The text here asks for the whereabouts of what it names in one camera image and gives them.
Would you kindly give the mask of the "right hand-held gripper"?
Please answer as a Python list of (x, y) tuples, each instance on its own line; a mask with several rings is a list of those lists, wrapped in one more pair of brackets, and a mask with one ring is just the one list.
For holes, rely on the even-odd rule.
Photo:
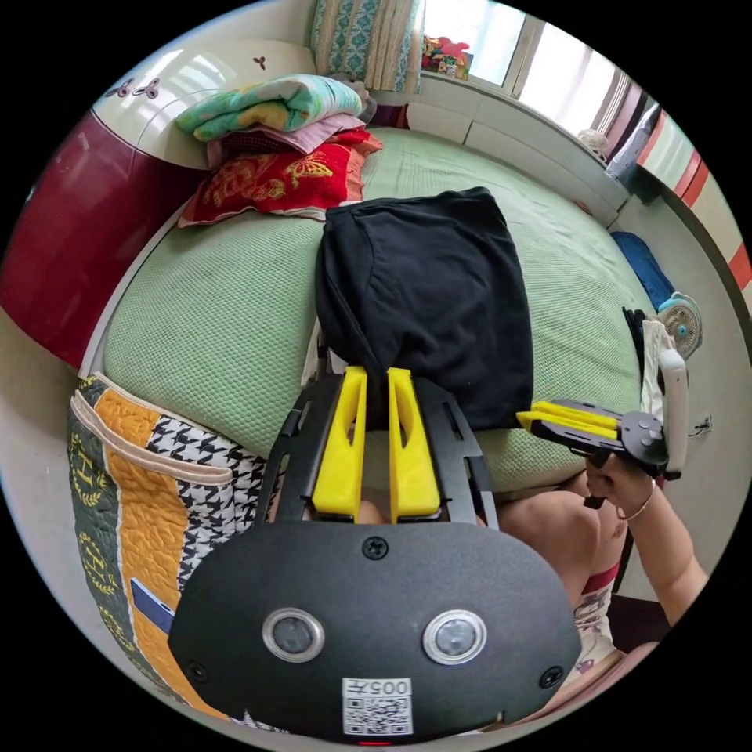
[(539, 439), (566, 447), (587, 459), (615, 454), (653, 479), (670, 477), (667, 434), (650, 414), (620, 414), (589, 403), (555, 399), (538, 401), (516, 415), (522, 428)]

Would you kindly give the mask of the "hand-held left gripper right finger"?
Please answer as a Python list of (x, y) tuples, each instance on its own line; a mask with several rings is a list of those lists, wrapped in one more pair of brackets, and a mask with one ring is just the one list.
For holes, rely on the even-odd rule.
[(412, 377), (400, 368), (387, 376), (391, 521), (432, 517), (440, 506), (439, 487)]

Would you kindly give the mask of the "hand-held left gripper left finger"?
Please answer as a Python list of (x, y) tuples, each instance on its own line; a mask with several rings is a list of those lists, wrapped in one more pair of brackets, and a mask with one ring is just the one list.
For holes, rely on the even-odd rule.
[(367, 374), (362, 367), (347, 367), (312, 496), (319, 515), (359, 520), (366, 414)]

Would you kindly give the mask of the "person's right hand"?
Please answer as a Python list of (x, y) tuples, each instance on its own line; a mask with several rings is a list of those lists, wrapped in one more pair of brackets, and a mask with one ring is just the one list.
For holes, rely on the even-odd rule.
[(586, 460), (586, 484), (592, 497), (608, 501), (625, 522), (642, 513), (653, 498), (655, 480), (637, 465), (609, 454), (605, 460)]

